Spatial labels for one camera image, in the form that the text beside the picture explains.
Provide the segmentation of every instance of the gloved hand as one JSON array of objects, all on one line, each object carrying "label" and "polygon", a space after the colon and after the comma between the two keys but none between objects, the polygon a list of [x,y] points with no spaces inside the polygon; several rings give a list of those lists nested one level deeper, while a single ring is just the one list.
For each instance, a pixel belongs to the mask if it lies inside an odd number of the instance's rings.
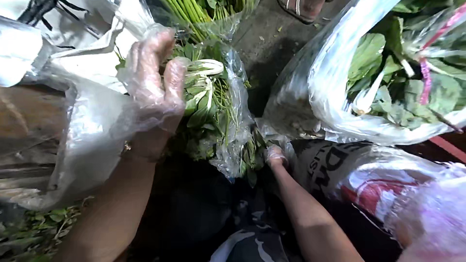
[{"label": "gloved hand", "polygon": [[277,165],[282,165],[284,167],[288,166],[287,158],[283,155],[283,151],[277,145],[271,145],[265,150],[265,159],[271,168]]},{"label": "gloved hand", "polygon": [[171,134],[175,132],[185,111],[183,100],[186,65],[175,58],[166,64],[162,79],[160,64],[171,54],[175,32],[156,24],[143,41],[135,42],[128,53],[118,78],[138,105],[137,133],[131,151],[137,156],[156,159]]}]

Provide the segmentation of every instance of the ground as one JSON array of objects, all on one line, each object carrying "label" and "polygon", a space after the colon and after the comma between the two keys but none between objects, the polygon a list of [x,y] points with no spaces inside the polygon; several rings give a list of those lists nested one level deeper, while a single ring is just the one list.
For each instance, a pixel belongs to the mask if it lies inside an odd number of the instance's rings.
[{"label": "ground", "polygon": [[260,117],[277,76],[329,19],[335,17],[349,0],[325,3],[314,25],[305,25],[289,15],[277,0],[260,0],[254,14],[243,21],[233,38],[249,81],[249,110]]}]

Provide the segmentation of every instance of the sandal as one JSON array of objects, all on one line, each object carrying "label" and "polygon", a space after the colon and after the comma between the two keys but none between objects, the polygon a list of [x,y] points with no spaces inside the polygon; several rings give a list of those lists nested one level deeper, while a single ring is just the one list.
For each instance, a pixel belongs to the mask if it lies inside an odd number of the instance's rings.
[{"label": "sandal", "polygon": [[306,25],[314,22],[326,0],[277,0],[288,14]]}]

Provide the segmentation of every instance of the white stalk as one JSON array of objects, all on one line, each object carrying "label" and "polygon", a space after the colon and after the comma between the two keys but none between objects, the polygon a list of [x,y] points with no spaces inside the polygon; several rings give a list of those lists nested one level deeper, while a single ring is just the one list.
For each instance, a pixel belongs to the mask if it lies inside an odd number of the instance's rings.
[{"label": "white stalk", "polygon": [[353,101],[351,105],[353,111],[358,115],[365,115],[370,112],[372,102],[376,98],[378,88],[382,83],[382,79],[384,78],[384,71],[380,72],[380,74],[375,79],[374,83],[369,89],[361,90],[359,94]]},{"label": "white stalk", "polygon": [[220,74],[224,70],[222,62],[219,62],[214,59],[196,60],[192,63],[192,66],[202,67],[205,69],[189,72],[186,74],[186,77],[198,76],[198,75],[205,75],[205,76],[216,75],[216,74]]},{"label": "white stalk", "polygon": [[408,61],[404,59],[400,54],[397,54],[395,52],[395,56],[400,61],[400,64],[403,66],[408,77],[411,78],[414,75],[414,70],[412,69],[411,65],[409,65]]},{"label": "white stalk", "polygon": [[209,92],[209,100],[207,101],[207,110],[210,110],[210,107],[212,106],[213,85],[212,85],[212,81],[210,81],[209,78],[207,78],[206,82],[207,82],[207,92]]}]

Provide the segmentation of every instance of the plastic glove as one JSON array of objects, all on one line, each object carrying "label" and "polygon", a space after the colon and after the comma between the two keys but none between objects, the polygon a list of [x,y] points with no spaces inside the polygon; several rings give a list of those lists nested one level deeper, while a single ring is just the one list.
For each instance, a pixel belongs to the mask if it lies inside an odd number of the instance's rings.
[{"label": "plastic glove", "polygon": [[163,79],[159,73],[160,64],[175,45],[174,35],[173,29],[154,25],[145,40],[132,45],[125,68],[118,72],[118,78],[138,106],[134,131],[150,130],[138,133],[132,140],[131,151],[138,151],[138,156],[158,157],[185,111],[184,60],[169,61]]},{"label": "plastic glove", "polygon": [[286,167],[288,165],[287,158],[283,155],[283,151],[277,145],[271,145],[265,150],[265,159],[269,167],[275,165],[283,165]]}]

